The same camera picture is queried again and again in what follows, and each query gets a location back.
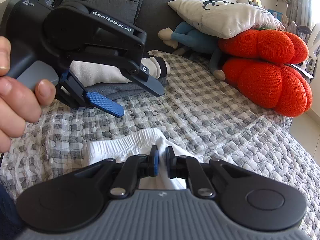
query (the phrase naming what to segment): white pillow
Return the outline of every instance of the white pillow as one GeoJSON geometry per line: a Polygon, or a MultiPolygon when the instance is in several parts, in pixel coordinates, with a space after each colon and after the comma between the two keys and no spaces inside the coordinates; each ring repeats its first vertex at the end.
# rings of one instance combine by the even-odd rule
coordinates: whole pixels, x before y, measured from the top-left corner
{"type": "Polygon", "coordinates": [[[267,10],[245,3],[175,0],[168,4],[199,31],[223,39],[232,38],[249,29],[285,29],[267,10]]]}

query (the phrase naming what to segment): gray textured base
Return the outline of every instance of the gray textured base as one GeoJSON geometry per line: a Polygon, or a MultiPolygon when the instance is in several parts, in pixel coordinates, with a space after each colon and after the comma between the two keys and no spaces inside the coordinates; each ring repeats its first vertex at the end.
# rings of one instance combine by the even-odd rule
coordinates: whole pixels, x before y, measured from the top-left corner
{"type": "Polygon", "coordinates": [[[297,228],[278,233],[249,230],[231,221],[214,201],[196,198],[186,189],[136,190],[128,199],[112,201],[103,215],[85,228],[57,235],[27,229],[18,238],[31,239],[307,240],[309,237],[297,228]]]}

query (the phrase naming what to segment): white towel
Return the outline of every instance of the white towel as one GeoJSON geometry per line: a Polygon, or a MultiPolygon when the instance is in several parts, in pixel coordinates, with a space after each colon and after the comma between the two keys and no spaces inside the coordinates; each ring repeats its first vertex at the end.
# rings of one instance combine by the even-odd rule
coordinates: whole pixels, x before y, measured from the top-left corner
{"type": "MultiPolygon", "coordinates": [[[[156,79],[160,77],[161,67],[154,57],[142,58],[141,63],[149,69],[151,76],[156,79]]],[[[165,62],[165,64],[167,69],[166,74],[169,74],[169,64],[167,62],[165,62]]],[[[70,69],[85,87],[89,87],[97,83],[131,82],[129,79],[125,78],[121,74],[120,70],[115,66],[73,61],[70,65],[70,69]]]]}
{"type": "Polygon", "coordinates": [[[150,154],[151,147],[156,145],[159,152],[159,174],[157,177],[140,180],[139,189],[185,189],[184,179],[169,179],[165,162],[165,149],[172,146],[176,156],[187,155],[195,157],[186,150],[165,139],[157,128],[146,128],[120,139],[90,142],[87,146],[86,158],[89,164],[107,158],[116,159],[117,163],[124,162],[128,157],[137,154],[150,154]]]}

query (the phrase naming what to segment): printed logo on pillow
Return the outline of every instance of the printed logo on pillow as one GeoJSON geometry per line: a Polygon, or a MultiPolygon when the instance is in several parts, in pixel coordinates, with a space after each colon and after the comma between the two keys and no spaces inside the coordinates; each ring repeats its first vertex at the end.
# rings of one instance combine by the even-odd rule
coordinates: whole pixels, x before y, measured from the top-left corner
{"type": "Polygon", "coordinates": [[[218,1],[218,2],[215,2],[215,1],[204,1],[203,4],[204,4],[204,6],[202,7],[203,9],[210,10],[210,9],[212,9],[213,6],[224,5],[224,4],[234,4],[234,3],[225,2],[225,1],[218,1]]]}
{"type": "Polygon", "coordinates": [[[263,9],[263,8],[261,8],[261,7],[258,7],[258,6],[254,6],[254,7],[255,7],[256,9],[260,10],[261,13],[266,13],[266,14],[268,14],[268,15],[272,15],[272,16],[273,16],[273,14],[270,13],[270,12],[268,12],[266,9],[263,9]]]}

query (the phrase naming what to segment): bed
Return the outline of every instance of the bed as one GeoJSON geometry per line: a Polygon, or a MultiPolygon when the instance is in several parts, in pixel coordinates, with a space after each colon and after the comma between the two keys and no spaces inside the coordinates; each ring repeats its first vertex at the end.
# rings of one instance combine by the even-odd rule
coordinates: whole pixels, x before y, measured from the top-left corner
{"type": "Polygon", "coordinates": [[[110,140],[153,127],[204,162],[222,159],[303,193],[307,212],[301,224],[320,237],[320,167],[288,132],[291,118],[263,109],[209,72],[208,60],[190,61],[160,51],[172,69],[165,95],[148,92],[118,99],[121,118],[99,109],[73,110],[54,101],[39,122],[13,141],[0,179],[13,199],[26,188],[88,165],[89,142],[110,140]]]}
{"type": "Polygon", "coordinates": [[[153,127],[203,162],[222,159],[300,190],[308,206],[300,228],[320,239],[320,167],[289,134],[292,119],[255,105],[216,80],[207,59],[190,61],[170,54],[173,49],[157,37],[159,30],[174,29],[182,21],[168,7],[170,0],[82,1],[147,31],[146,50],[171,67],[165,94],[118,99],[125,109],[121,118],[96,108],[70,109],[55,100],[4,155],[0,180],[11,197],[16,200],[36,183],[87,166],[86,148],[92,141],[153,127]]]}

